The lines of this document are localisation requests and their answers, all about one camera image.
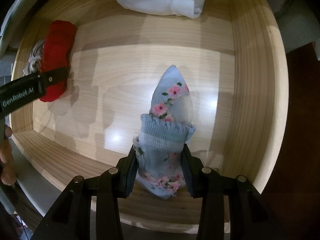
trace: rolled red sock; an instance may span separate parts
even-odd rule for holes
[[[44,52],[40,72],[47,72],[59,67],[68,67],[67,53],[72,48],[77,28],[71,22],[54,21],[44,42]],[[47,94],[41,97],[42,102],[58,99],[66,90],[67,80],[47,87]]]

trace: wood grain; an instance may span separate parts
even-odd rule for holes
[[[91,178],[111,168],[68,150],[34,130],[15,133],[12,139],[37,171],[61,191],[76,175]]]
[[[262,192],[276,163],[287,117],[284,46],[266,0],[229,1],[236,75],[221,173],[244,174]]]
[[[37,28],[32,28],[34,23],[36,23]],[[44,21],[38,22],[35,19],[29,24],[17,52],[12,71],[12,80],[23,76],[22,70],[28,62],[30,51],[40,39],[45,37],[49,24]],[[10,114],[10,126],[13,133],[33,129],[32,103]]]

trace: wooden surface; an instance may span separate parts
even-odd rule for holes
[[[320,61],[311,43],[287,53],[288,119],[262,193],[294,240],[320,239]]]
[[[288,109],[284,46],[266,0],[229,0],[235,91],[221,174],[244,174],[264,189],[280,150]]]
[[[41,22],[37,29],[32,29],[25,33],[17,52],[16,61],[13,65],[12,80],[23,76],[22,70],[25,68],[28,62],[31,49],[37,43],[37,41],[46,35],[48,27],[49,24]],[[32,103],[21,107],[10,114],[10,126],[13,133],[33,129]]]
[[[105,18],[91,14],[96,6]],[[140,114],[149,112],[160,77],[175,64],[193,100],[197,130],[190,150],[218,168],[234,86],[227,0],[206,0],[206,10],[195,20],[128,11],[115,0],[92,8],[91,22],[79,25],[71,51],[68,91],[53,103],[34,102],[34,130],[83,156],[116,165],[139,133]]]

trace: floral sock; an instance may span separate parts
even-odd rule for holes
[[[149,114],[141,115],[141,130],[133,140],[139,162],[137,181],[164,199],[185,185],[181,151],[196,129],[191,124],[190,101],[189,89],[172,65],[153,93]]]

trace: pink flower pattern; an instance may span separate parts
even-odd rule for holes
[[[156,116],[161,116],[163,115],[164,113],[166,113],[167,111],[167,107],[164,105],[164,103],[159,103],[157,105],[155,105],[153,108],[152,108],[152,112],[153,114],[155,114]]]
[[[159,179],[156,180],[156,185],[158,187],[164,187],[165,184],[169,181],[168,177],[161,177]]]
[[[173,120],[173,117],[171,116],[171,115],[167,115],[166,117],[165,117],[165,119],[164,119],[166,122],[173,122],[174,120]]]
[[[190,93],[190,92],[189,92],[189,88],[188,88],[187,84],[184,84],[184,91],[185,91],[187,94],[189,94],[189,93]]]
[[[169,191],[170,193],[175,193],[180,187],[179,181],[168,182],[168,184],[169,185],[167,186],[167,191]]]
[[[173,181],[178,181],[180,183],[183,183],[184,182],[184,177],[183,177],[183,173],[182,172],[178,172],[178,174],[174,175],[172,177],[172,180]]]
[[[155,179],[151,176],[151,174],[144,170],[138,170],[138,173],[141,178],[145,179],[147,182],[153,183]]]
[[[170,94],[171,98],[178,98],[181,93],[181,87],[178,85],[173,85],[170,89],[168,89],[168,93]]]
[[[172,167],[178,167],[180,163],[180,154],[177,153],[169,153],[168,158],[169,158],[169,170],[171,170]]]

